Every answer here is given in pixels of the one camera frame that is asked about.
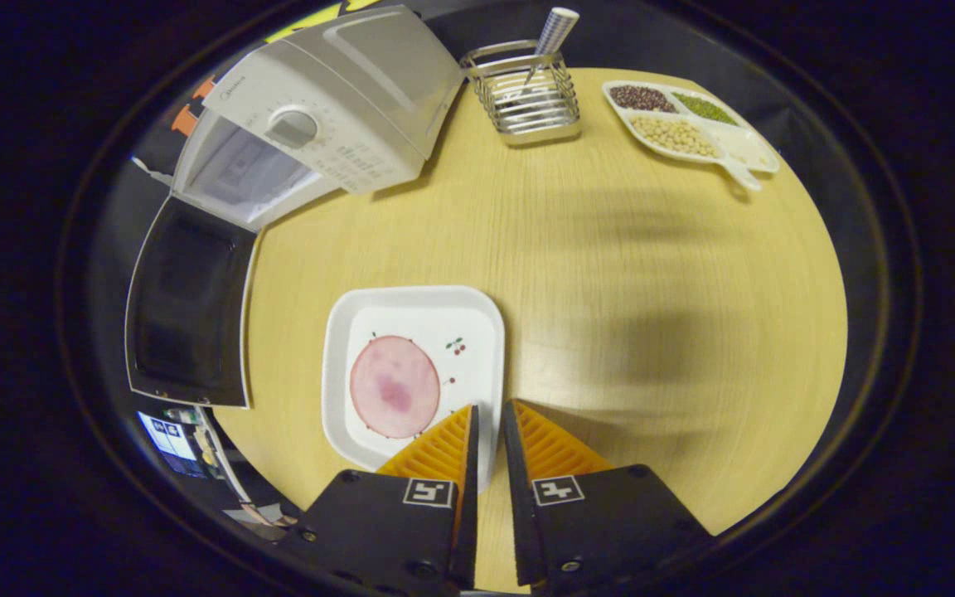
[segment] white square plate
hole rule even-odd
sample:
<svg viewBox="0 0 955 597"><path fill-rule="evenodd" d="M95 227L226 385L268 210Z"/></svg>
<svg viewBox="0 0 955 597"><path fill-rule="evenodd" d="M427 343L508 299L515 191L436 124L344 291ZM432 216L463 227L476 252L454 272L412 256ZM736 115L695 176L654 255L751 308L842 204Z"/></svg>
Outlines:
<svg viewBox="0 0 955 597"><path fill-rule="evenodd" d="M338 454L369 471L414 439L378 434L352 404L353 363L368 343L384 336L406 337L433 363L440 397L426 430L464 405L477 405L477 490L485 491L492 480L503 405L500 310L491 298L468 286L352 290L334 303L322 351L322 431Z"/></svg>

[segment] microwave dial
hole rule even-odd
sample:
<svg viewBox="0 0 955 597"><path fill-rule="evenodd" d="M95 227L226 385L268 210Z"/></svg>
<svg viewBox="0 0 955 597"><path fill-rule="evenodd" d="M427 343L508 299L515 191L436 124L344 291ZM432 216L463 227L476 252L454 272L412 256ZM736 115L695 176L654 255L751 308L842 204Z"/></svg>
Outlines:
<svg viewBox="0 0 955 597"><path fill-rule="evenodd" d="M275 110L268 118L266 133L270 139L278 141L288 148L301 148L315 139L318 125L315 118L308 116L296 106L287 106Z"/></svg>

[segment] round wooden table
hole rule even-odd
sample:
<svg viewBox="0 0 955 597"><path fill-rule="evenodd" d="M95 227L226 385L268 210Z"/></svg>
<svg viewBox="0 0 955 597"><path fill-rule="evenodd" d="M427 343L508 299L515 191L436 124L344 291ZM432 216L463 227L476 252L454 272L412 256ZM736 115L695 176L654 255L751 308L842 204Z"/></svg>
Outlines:
<svg viewBox="0 0 955 597"><path fill-rule="evenodd" d="M747 192L719 167L629 136L606 80L571 69L583 133L508 148L469 87L418 180L335 192L263 231L249 303L251 410L216 409L300 507L353 464L319 419L323 335L355 288L467 284L507 326L504 396L614 465L648 464L711 533L761 506L822 433L846 356L846 299L787 163ZM507 461L478 498L477 586L514 590Z"/></svg>

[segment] black microwave door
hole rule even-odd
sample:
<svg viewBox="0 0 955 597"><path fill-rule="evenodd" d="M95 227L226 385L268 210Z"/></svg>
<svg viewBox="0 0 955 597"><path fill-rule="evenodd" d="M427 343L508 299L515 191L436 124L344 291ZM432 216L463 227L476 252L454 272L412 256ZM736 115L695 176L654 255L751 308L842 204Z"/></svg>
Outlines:
<svg viewBox="0 0 955 597"><path fill-rule="evenodd" d="M132 390L247 407L242 333L257 235L169 197L149 228L124 324Z"/></svg>

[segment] white divided dish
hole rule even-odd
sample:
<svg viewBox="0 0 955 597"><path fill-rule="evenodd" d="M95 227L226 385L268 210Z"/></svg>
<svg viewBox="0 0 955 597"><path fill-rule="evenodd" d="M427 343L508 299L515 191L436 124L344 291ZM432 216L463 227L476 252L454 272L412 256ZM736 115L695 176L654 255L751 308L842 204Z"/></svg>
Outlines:
<svg viewBox="0 0 955 597"><path fill-rule="evenodd" d="M659 110L653 109L627 109L627 107L618 105L610 94L610 90L614 87L625 85L645 87L649 90L661 92L661 94L666 96L667 101L673 104L673 107L677 110L677 114L659 112ZM738 125L727 124L726 122L698 116L698 114L694 114L692 110L688 109L674 94L702 99L706 102L710 102L712 105L719 106L720 109L724 110ZM717 163L717 165L720 165L724 170L728 171L728 174L730 174L732 178L735 178L740 185L751 190L761 190L761 182L759 182L757 178L754 178L753 174L750 174L750 170L768 173L775 173L780 170L780 160L777 158L776 152L768 146L768 143L765 143L765 140L762 139L757 131L754 131L754 126L750 126L743 117L735 113L735 110L732 110L731 107L719 99L711 97L711 95L700 94L700 92L685 90L685 88L675 87L673 85L642 83L639 82L639 80L608 80L608 82L603 83L603 95L605 95L610 106L613 107L614 112L617 113L618 117L625 123L629 132L633 133L633 137L636 137L636 139L639 140L640 143L645 144L645 146L652 148L653 151L666 155L669 158L683 159L687 162ZM667 122L686 121L688 124L694 125L695 128L701 132L705 141L716 148L719 154L713 156L713 158L709 158L709 156L694 153L678 152L671 150L671 148L660 146L658 143L652 143L652 141L647 140L634 128L632 121L633 118L636 117L647 117Z"/></svg>
<svg viewBox="0 0 955 597"><path fill-rule="evenodd" d="M439 388L432 419L416 434L405 438L387 437L376 430L380 425L371 419L371 411L367 411L368 420L362 419L352 392L352 370L361 352L379 339L384 344L390 337L397 343L403 343L401 339L409 341L424 352L435 370ZM492 299L477 289L413 286L346 292L334 303L327 321L322 352L322 431L338 454L374 471L421 431L465 405L477 405L477 490L485 491L492 480L500 429L503 363L503 317ZM391 364L400 369L400 363ZM384 371L385 377L394 375L393 371ZM424 395L425 404L431 404L428 393ZM383 398L395 400L390 396ZM419 408L413 405L410 394L406 400L409 408ZM364 408L369 403L359 404L359 408ZM424 413L419 413L419 419L425 419Z"/></svg>

